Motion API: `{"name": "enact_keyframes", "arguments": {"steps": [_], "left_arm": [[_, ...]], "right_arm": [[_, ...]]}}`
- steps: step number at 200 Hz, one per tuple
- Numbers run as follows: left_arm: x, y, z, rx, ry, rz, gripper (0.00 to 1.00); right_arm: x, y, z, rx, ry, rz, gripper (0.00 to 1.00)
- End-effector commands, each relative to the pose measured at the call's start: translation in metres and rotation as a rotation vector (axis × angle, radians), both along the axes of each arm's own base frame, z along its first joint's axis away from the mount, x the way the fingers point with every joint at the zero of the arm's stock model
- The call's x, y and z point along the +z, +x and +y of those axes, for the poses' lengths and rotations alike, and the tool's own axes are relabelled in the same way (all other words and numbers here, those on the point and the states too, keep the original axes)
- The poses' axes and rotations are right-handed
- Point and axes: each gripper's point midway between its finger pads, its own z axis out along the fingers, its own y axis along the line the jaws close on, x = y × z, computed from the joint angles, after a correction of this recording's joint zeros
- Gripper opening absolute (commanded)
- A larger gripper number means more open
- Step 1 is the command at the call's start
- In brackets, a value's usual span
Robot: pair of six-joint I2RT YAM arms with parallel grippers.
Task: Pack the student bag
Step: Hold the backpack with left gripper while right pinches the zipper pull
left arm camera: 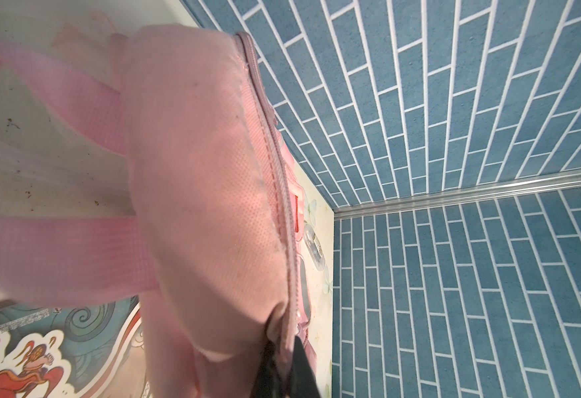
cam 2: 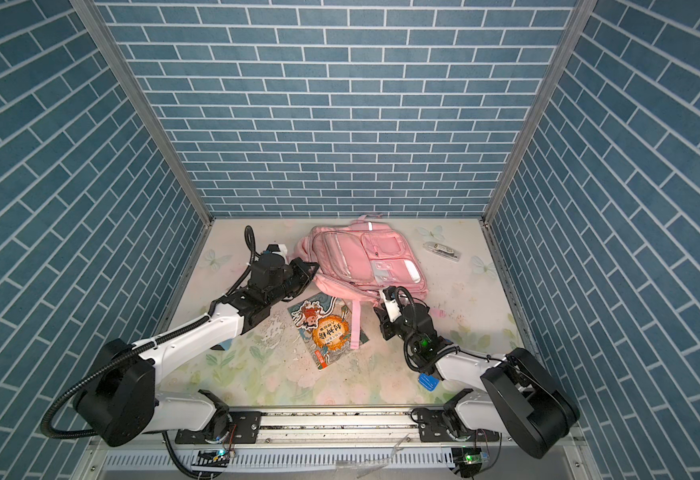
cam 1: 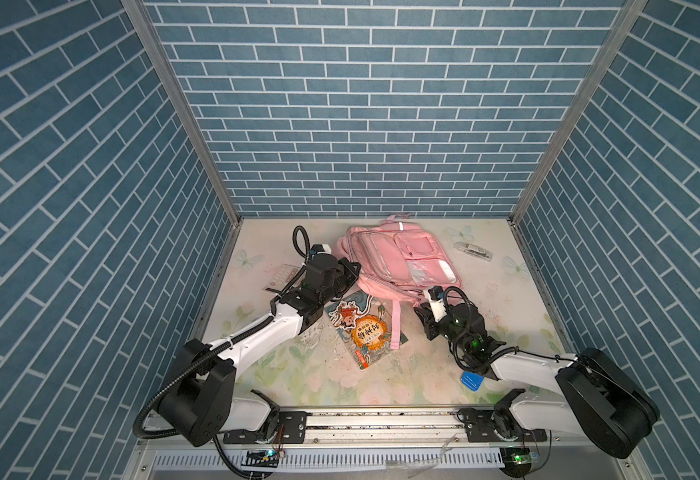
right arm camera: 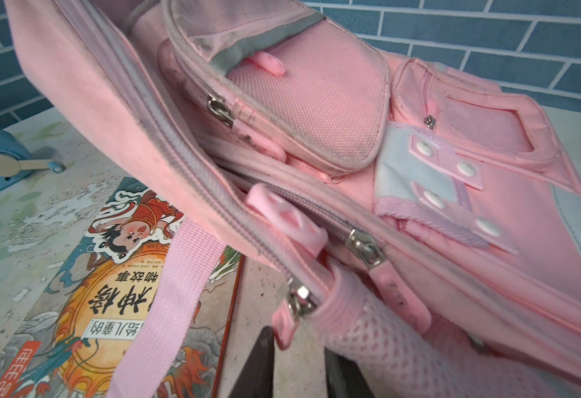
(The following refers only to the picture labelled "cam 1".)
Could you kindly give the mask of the pink student backpack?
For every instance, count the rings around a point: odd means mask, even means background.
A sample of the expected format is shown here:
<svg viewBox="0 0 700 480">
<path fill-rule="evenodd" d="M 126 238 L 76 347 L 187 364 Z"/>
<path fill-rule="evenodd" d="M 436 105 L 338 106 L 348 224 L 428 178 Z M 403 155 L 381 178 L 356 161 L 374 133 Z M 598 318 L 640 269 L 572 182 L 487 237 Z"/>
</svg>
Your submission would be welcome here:
<svg viewBox="0 0 700 480">
<path fill-rule="evenodd" d="M 404 303 L 427 303 L 432 287 L 458 287 L 462 281 L 438 238 L 420 225 L 392 215 L 378 226 L 351 226 L 334 253 L 361 265 L 357 284 L 378 299 L 392 302 L 391 348 L 401 345 Z"/>
</svg>

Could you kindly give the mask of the colourful illustrated book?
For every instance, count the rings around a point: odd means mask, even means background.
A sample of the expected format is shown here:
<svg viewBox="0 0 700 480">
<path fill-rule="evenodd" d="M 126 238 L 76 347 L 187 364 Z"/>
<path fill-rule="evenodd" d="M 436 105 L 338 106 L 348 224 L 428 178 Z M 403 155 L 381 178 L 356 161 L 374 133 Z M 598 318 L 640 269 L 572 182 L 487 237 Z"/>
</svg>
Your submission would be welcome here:
<svg viewBox="0 0 700 480">
<path fill-rule="evenodd" d="M 360 370 L 393 352 L 390 301 L 357 290 L 329 304 L 324 312 Z"/>
</svg>

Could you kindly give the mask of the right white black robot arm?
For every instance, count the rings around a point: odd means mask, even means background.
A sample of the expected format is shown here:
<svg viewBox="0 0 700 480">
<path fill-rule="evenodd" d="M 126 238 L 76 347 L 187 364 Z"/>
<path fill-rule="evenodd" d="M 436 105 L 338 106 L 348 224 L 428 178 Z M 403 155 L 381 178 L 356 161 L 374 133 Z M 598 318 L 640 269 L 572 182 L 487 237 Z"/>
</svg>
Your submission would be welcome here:
<svg viewBox="0 0 700 480">
<path fill-rule="evenodd" d="M 460 410 L 471 429 L 487 426 L 505 442 L 563 432 L 626 459 L 661 418 L 650 396 L 597 348 L 542 354 L 508 345 L 488 334 L 484 317 L 470 302 L 449 306 L 436 301 L 414 311 L 428 339 L 447 340 L 464 373 L 514 385 L 490 415 Z"/>
</svg>

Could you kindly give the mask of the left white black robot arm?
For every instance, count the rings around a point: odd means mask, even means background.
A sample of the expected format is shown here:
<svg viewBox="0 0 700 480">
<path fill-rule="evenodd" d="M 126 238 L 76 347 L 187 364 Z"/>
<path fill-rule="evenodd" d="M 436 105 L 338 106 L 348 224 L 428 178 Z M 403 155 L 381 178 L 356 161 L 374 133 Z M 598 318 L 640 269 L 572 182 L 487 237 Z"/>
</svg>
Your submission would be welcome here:
<svg viewBox="0 0 700 480">
<path fill-rule="evenodd" d="M 228 432 L 241 432 L 255 443 L 272 440 L 280 429 L 281 407 L 256 390 L 237 397 L 237 376 L 307 331 L 327 304 L 340 300 L 356 284 L 360 273 L 358 262 L 315 253 L 275 294 L 264 316 L 225 338 L 187 342 L 165 385 L 135 420 L 134 434 L 142 439 L 179 435 L 195 447 Z"/>
</svg>

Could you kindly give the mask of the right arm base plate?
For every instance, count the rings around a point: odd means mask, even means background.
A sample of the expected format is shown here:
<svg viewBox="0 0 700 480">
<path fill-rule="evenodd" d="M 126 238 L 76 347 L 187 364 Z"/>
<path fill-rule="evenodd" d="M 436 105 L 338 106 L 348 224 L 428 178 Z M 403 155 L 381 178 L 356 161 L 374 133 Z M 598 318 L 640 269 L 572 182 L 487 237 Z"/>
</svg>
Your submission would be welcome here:
<svg viewBox="0 0 700 480">
<path fill-rule="evenodd" d="M 528 430 L 523 428 L 508 410 L 487 410 L 461 408 L 456 413 L 470 443 L 520 442 L 542 443 L 548 440 L 544 429 Z"/>
</svg>

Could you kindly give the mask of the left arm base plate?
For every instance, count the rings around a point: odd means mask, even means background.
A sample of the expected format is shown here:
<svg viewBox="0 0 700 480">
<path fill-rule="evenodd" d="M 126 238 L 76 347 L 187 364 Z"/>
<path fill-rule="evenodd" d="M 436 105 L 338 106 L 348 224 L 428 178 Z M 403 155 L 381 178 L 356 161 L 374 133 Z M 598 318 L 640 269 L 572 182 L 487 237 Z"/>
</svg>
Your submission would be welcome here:
<svg viewBox="0 0 700 480">
<path fill-rule="evenodd" d="M 270 414 L 257 430 L 224 431 L 222 441 L 226 445 L 303 444 L 307 419 L 306 411 L 279 411 Z"/>
</svg>

